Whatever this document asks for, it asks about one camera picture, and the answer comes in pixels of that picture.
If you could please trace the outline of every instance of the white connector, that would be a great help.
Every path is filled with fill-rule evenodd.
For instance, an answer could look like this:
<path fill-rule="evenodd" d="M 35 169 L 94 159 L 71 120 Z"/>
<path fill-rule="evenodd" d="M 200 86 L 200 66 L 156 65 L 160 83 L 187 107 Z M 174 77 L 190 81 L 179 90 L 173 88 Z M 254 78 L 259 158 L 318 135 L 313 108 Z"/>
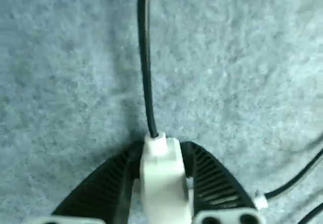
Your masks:
<path fill-rule="evenodd" d="M 268 201 L 264 194 L 256 192 L 256 196 L 253 198 L 253 203 L 258 210 L 268 208 Z"/>
<path fill-rule="evenodd" d="M 180 142 L 145 137 L 140 162 L 141 198 L 147 224 L 189 224 L 192 212 Z"/>

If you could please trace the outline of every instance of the power cord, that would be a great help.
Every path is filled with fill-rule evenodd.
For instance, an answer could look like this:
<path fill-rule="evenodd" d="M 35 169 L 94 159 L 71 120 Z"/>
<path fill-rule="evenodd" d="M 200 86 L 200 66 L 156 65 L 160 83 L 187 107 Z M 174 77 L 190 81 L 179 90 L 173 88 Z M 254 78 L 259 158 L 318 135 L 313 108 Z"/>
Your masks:
<path fill-rule="evenodd" d="M 294 178 L 284 184 L 282 187 L 265 194 L 267 200 L 276 200 L 281 196 L 292 191 L 298 186 L 312 171 L 313 169 L 323 160 L 323 149 L 309 162 L 305 168 L 301 170 Z"/>
<path fill-rule="evenodd" d="M 140 48 L 140 60 L 142 71 L 142 82 L 145 99 L 147 123 L 151 138 L 158 136 L 156 123 L 153 114 L 153 102 L 151 92 L 151 71 L 150 71 L 150 39 L 149 39 L 149 0 L 138 0 L 137 2 L 138 37 Z M 275 200 L 292 191 L 298 186 L 323 160 L 323 149 L 309 162 L 300 173 L 282 187 L 266 193 L 267 200 Z M 323 209 L 323 203 L 311 211 L 299 224 L 307 223 Z"/>
<path fill-rule="evenodd" d="M 321 211 L 323 211 L 323 203 L 314 208 L 309 214 L 307 214 L 298 224 L 307 224 L 314 217 L 316 217 Z"/>
<path fill-rule="evenodd" d="M 150 136 L 158 136 L 155 118 L 153 115 L 151 72 L 150 72 L 150 40 L 149 40 L 149 0 L 137 2 L 138 37 L 141 59 L 143 92 L 145 99 L 147 123 Z"/>

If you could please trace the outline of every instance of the screw hole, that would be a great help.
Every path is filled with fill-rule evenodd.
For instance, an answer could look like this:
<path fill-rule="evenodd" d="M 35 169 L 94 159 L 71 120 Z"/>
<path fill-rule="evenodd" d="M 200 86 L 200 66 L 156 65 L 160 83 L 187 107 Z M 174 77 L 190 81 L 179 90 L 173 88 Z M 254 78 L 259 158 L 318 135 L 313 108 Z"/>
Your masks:
<path fill-rule="evenodd" d="M 259 224 L 258 219 L 253 216 L 253 215 L 249 215 L 249 214 L 244 214 L 240 217 L 240 223 L 241 224 Z"/>
<path fill-rule="evenodd" d="M 221 224 L 220 220 L 214 217 L 206 217 L 203 219 L 202 224 Z"/>

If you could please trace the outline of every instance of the white plastic part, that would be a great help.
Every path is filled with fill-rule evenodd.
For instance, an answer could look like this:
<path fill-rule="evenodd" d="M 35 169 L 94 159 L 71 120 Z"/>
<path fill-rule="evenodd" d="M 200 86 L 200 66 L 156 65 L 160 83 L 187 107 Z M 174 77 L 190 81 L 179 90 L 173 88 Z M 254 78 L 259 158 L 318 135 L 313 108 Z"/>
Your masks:
<path fill-rule="evenodd" d="M 256 193 L 256 196 L 253 198 L 253 203 L 258 210 L 268 207 L 268 201 L 264 194 Z"/>
<path fill-rule="evenodd" d="M 152 138 L 150 135 L 145 136 L 145 147 L 152 156 L 162 156 L 168 151 L 165 132 L 158 132 L 158 136 Z"/>
<path fill-rule="evenodd" d="M 105 224 L 105 221 L 94 218 L 83 218 L 73 216 L 50 215 L 38 217 L 27 221 L 25 224 Z"/>
<path fill-rule="evenodd" d="M 236 208 L 226 210 L 205 210 L 200 211 L 194 218 L 193 224 L 203 223 L 221 223 L 221 224 L 241 224 L 241 223 L 257 223 L 266 224 L 266 219 L 252 208 Z"/>
<path fill-rule="evenodd" d="M 145 137 L 140 162 L 141 198 L 147 224 L 191 224 L 192 212 L 180 142 Z"/>

